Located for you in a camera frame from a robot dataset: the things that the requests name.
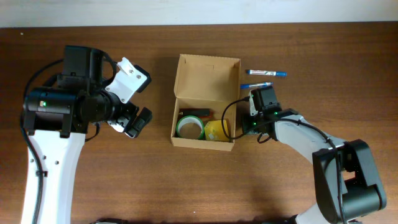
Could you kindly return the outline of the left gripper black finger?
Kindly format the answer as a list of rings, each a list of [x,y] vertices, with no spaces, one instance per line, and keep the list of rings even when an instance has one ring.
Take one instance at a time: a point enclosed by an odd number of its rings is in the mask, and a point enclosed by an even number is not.
[[[124,133],[130,138],[137,138],[144,127],[152,120],[152,111],[143,107],[141,112],[130,119],[124,128]]]
[[[136,91],[141,93],[151,83],[152,79],[149,72],[141,68],[139,65],[134,65],[134,68],[136,69],[136,77],[140,83],[139,88]]]

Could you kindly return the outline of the brown cardboard box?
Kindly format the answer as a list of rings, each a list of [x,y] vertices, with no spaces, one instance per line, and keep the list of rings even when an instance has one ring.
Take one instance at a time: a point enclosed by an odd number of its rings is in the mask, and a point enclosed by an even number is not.
[[[178,60],[174,95],[176,97],[171,142],[173,146],[218,151],[231,151],[234,141],[207,141],[184,139],[177,136],[178,114],[184,108],[209,108],[213,116],[209,120],[225,119],[229,135],[236,130],[236,106],[231,106],[225,115],[224,109],[240,97],[241,60],[239,58],[181,54]]]

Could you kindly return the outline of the green tape roll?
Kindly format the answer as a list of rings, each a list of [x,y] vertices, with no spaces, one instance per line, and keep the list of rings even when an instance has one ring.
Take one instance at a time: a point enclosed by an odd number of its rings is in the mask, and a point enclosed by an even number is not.
[[[203,121],[196,116],[184,116],[177,122],[176,132],[180,138],[201,140],[205,134]]]

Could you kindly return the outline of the red grey stapler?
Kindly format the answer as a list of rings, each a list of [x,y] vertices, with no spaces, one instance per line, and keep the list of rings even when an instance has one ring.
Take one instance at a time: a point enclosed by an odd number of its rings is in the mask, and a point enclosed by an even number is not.
[[[178,112],[180,116],[196,116],[198,118],[210,118],[213,111],[209,108],[184,108]]]

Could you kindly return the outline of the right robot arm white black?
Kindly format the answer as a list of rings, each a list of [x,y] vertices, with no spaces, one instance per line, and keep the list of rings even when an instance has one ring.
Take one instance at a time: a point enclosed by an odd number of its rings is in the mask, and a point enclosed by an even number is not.
[[[250,104],[255,130],[290,146],[313,167],[316,203],[287,223],[357,223],[386,207],[387,197],[370,147],[346,141],[310,124],[293,109],[282,109],[272,86],[253,89]]]

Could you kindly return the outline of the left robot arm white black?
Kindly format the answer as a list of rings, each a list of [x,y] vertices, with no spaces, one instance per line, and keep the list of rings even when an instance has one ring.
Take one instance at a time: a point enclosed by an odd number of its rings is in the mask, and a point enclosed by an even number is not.
[[[28,146],[22,223],[70,223],[75,172],[90,125],[136,138],[152,119],[131,102],[151,82],[147,71],[102,50],[68,45],[63,70],[26,87],[21,132]]]

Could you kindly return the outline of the yellow sticky note pad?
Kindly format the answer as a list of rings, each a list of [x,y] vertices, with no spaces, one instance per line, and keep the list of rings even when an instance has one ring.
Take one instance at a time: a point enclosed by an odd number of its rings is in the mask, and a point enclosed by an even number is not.
[[[229,138],[225,135],[224,131],[229,133],[227,120],[214,120],[208,121],[205,124],[205,139],[207,141],[222,141],[229,142]]]

